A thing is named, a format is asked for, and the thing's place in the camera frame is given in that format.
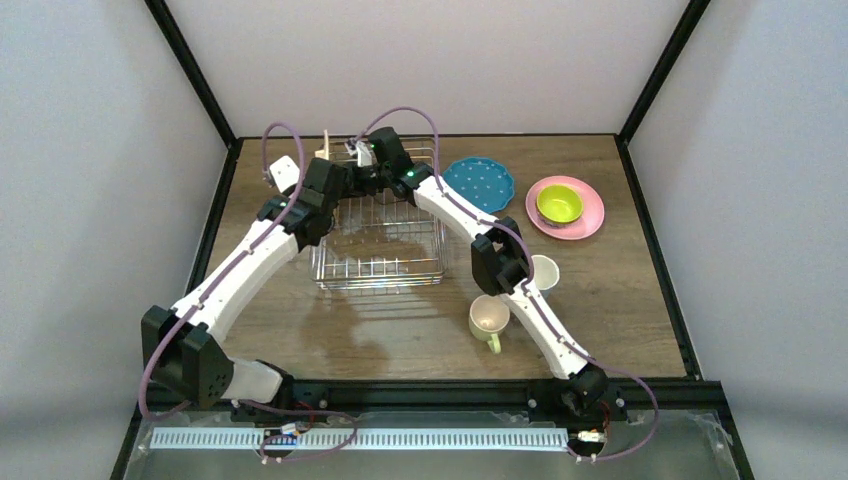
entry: lime green bowl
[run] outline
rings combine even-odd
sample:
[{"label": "lime green bowl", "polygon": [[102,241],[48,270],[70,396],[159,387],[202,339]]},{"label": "lime green bowl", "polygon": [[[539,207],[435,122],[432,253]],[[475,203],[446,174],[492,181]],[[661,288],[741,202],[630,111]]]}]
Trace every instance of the lime green bowl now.
[{"label": "lime green bowl", "polygon": [[539,192],[536,209],[545,223],[561,227],[580,218],[583,214],[583,200],[577,192],[565,185],[551,185]]}]

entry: black metal frame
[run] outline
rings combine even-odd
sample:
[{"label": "black metal frame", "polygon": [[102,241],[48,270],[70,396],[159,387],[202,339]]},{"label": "black metal frame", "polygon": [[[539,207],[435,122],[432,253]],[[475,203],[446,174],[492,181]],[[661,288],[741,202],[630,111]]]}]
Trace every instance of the black metal frame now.
[{"label": "black metal frame", "polygon": [[[215,128],[221,135],[221,139],[228,148],[227,158],[224,162],[212,208],[209,212],[202,241],[191,272],[187,288],[187,291],[190,291],[200,284],[205,277],[209,257],[214,246],[243,141],[247,138],[256,137],[235,137],[224,117],[223,111],[215,100],[209,85],[206,83],[197,61],[194,59],[188,44],[180,33],[176,21],[168,10],[165,1],[145,0],[145,3],[150,8],[174,55],[179,60],[180,65],[182,65],[186,76],[203,103]],[[740,476],[743,479],[752,479],[754,478],[753,473],[745,456],[745,451],[739,439],[739,433],[736,430],[733,416],[730,413],[730,408],[727,405],[727,400],[720,383],[701,379],[700,366],[695,357],[692,342],[686,330],[686,324],[680,311],[680,306],[678,305],[677,297],[663,259],[662,250],[628,151],[628,144],[632,140],[636,129],[644,119],[663,82],[668,77],[674,62],[683,50],[708,4],[709,0],[691,0],[689,2],[621,132],[613,135],[687,373],[687,376],[683,379],[654,378],[647,379],[646,381],[656,394],[661,409],[709,410],[716,412],[722,426],[732,436],[733,445],[731,451]],[[534,409],[528,407],[528,400],[530,398],[539,397],[541,400],[540,404],[548,403],[546,396],[550,396],[551,392],[554,391],[553,382],[555,381],[296,380],[294,384],[294,395],[296,398],[303,400],[325,398],[332,403],[332,408],[352,413],[378,410],[456,411],[457,409],[461,410],[464,408],[479,410],[481,406],[486,406],[487,408],[498,411],[527,412],[531,418],[535,417],[537,419],[548,419],[566,423],[573,421],[573,419],[564,419],[556,416],[545,418],[544,415],[549,415],[550,412],[543,412],[542,410],[534,411]],[[625,399],[629,408],[650,408],[647,395],[634,382],[612,379],[611,383],[614,388],[610,390],[616,391],[621,398]],[[148,394],[148,402],[152,410],[169,409],[179,403],[180,400],[174,394],[158,385],[152,385]],[[232,407],[229,403],[219,403],[215,406],[215,409],[220,410],[230,408]],[[256,420],[260,423],[264,420],[273,421],[271,418],[263,419],[261,412],[257,412]],[[138,409],[136,409],[135,414],[130,420],[111,478],[116,480],[123,478],[140,424],[141,415]]]}]

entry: gray wall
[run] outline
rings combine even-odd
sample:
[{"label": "gray wall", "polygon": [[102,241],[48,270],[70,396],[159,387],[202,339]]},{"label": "gray wall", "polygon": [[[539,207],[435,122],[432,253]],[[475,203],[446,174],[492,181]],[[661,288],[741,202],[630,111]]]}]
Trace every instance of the gray wall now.
[{"label": "gray wall", "polygon": [[443,132],[617,132],[686,3],[169,2],[238,135],[354,133],[396,105]]},{"label": "gray wall", "polygon": [[106,478],[224,148],[144,2],[0,2],[0,32],[0,478]]},{"label": "gray wall", "polygon": [[758,478],[846,478],[844,1],[714,1],[631,145]]}]

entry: cup handle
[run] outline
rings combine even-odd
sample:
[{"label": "cup handle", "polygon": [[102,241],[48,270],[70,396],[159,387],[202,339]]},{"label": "cup handle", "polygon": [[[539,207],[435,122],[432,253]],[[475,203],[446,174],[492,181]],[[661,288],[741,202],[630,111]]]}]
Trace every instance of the cup handle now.
[{"label": "cup handle", "polygon": [[486,341],[489,344],[489,348],[492,349],[492,353],[495,355],[501,353],[501,341],[498,338],[497,333],[493,333],[489,340]]}]

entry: wire rack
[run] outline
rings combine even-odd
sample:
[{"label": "wire rack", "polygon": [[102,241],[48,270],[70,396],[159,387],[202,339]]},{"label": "wire rack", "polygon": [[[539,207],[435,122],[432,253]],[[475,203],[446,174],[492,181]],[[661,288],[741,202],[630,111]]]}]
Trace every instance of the wire rack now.
[{"label": "wire rack", "polygon": [[[414,162],[433,163],[430,138],[404,138]],[[344,142],[330,143],[330,160],[356,161]],[[342,200],[336,225],[310,255],[312,279],[330,290],[432,285],[448,269],[444,225],[433,215],[384,190],[376,197]]]}]

